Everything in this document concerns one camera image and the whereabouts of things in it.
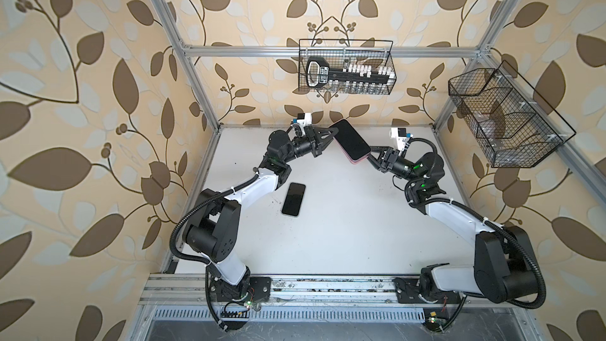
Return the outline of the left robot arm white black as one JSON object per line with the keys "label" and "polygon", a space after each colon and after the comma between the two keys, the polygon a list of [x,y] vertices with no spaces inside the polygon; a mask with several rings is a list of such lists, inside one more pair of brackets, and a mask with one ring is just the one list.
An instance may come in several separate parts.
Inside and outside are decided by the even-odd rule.
{"label": "left robot arm white black", "polygon": [[334,127],[292,127],[296,129],[294,137],[287,130],[270,134],[266,153],[252,178],[223,192],[203,190],[170,235],[172,255],[205,265],[207,276],[217,279],[224,295],[233,300],[250,292],[250,270],[234,251],[241,212],[287,181],[290,161],[307,154],[320,156],[339,132]]}

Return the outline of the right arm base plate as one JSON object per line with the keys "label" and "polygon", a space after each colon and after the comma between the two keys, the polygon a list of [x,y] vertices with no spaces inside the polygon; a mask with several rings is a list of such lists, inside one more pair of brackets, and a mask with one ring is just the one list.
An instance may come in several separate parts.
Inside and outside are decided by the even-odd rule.
{"label": "right arm base plate", "polygon": [[460,294],[454,291],[425,291],[422,293],[418,277],[393,279],[397,302],[399,304],[419,304],[426,306],[457,305],[462,302]]}

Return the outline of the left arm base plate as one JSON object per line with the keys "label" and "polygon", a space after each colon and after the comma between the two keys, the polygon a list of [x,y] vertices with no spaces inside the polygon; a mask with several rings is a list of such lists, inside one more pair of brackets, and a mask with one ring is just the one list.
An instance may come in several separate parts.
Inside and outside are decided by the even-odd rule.
{"label": "left arm base plate", "polygon": [[212,277],[209,287],[218,302],[266,302],[271,294],[271,278],[245,276],[239,284],[231,285]]}

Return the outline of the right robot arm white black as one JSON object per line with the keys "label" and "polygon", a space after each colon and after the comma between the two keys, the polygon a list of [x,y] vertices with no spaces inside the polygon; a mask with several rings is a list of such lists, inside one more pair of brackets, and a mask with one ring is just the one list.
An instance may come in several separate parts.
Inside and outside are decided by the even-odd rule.
{"label": "right robot arm white black", "polygon": [[508,302],[523,309],[538,309],[547,298],[547,287],[530,237],[518,226],[491,221],[472,208],[447,197],[439,181],[444,162],[434,143],[413,137],[405,145],[423,143],[431,148],[418,161],[405,150],[372,146],[369,162],[382,173],[405,180],[407,204],[442,223],[473,247],[472,265],[441,263],[421,270],[418,294],[435,302],[449,292]]}

